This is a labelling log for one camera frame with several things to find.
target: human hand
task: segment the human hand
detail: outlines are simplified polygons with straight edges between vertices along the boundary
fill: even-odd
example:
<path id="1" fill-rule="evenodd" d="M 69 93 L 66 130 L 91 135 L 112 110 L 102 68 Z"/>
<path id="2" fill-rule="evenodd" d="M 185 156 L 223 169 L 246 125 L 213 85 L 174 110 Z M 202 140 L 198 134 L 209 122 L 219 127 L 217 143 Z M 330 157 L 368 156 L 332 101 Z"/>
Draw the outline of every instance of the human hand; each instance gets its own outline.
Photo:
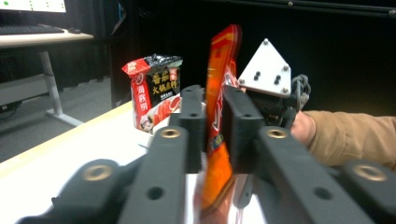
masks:
<path id="1" fill-rule="evenodd" d="M 317 125 L 315 121 L 303 111 L 299 111 L 290 128 L 293 137 L 306 147 L 310 147 L 316 131 Z"/>

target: red package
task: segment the red package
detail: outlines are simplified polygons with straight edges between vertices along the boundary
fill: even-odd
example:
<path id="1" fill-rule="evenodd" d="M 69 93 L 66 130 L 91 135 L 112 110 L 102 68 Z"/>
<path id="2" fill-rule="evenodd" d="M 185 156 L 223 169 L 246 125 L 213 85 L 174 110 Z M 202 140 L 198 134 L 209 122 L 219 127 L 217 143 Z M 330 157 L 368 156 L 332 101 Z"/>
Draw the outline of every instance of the red package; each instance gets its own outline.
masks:
<path id="1" fill-rule="evenodd" d="M 131 79 L 134 126 L 147 133 L 179 108 L 179 56 L 153 54 L 125 64 L 121 69 Z"/>
<path id="2" fill-rule="evenodd" d="M 200 210 L 200 224 L 227 223 L 233 200 L 234 175 L 221 130 L 222 90 L 225 85 L 238 87 L 235 58 L 241 38 L 239 25 L 231 24 L 211 40 L 205 95 L 206 168 L 194 195 L 194 206 Z"/>

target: tan sleeve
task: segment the tan sleeve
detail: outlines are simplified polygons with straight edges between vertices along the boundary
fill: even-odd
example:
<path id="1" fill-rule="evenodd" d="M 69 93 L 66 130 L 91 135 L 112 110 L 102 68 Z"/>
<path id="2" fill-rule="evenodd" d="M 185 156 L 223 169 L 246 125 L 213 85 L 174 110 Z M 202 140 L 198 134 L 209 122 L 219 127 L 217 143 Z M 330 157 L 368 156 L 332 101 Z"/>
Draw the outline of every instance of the tan sleeve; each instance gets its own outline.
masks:
<path id="1" fill-rule="evenodd" d="M 396 118 L 345 112 L 305 111 L 316 123 L 309 151 L 327 165 L 365 159 L 396 172 Z"/>

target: black wall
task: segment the black wall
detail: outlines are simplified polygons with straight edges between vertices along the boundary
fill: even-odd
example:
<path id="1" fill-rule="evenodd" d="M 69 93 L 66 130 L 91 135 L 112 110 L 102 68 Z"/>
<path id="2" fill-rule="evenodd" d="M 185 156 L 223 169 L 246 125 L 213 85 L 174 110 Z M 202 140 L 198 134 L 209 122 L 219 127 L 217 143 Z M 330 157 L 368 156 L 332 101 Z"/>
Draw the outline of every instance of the black wall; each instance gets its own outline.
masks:
<path id="1" fill-rule="evenodd" d="M 134 8 L 140 2 L 132 1 Z M 243 31 L 238 74 L 268 38 L 293 76 L 308 75 L 312 92 L 304 109 L 396 115 L 394 17 L 208 1 L 150 2 L 152 6 L 140 6 L 157 14 L 134 14 L 130 50 L 134 58 L 153 53 L 182 56 L 182 88 L 205 85 L 211 37 L 237 23 Z M 162 11 L 155 7 L 159 2 L 166 3 Z M 118 88 L 129 88 L 129 83 L 122 85 Z"/>

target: keyboard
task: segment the keyboard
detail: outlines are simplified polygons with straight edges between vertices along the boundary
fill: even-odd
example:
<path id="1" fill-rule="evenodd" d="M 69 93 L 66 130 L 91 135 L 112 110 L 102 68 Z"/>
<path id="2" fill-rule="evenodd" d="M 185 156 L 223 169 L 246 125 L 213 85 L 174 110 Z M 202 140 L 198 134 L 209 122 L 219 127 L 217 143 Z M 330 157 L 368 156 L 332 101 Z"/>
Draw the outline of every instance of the keyboard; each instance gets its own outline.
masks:
<path id="1" fill-rule="evenodd" d="M 59 34 L 64 30 L 53 26 L 42 25 L 0 25 L 0 35 L 42 35 Z"/>

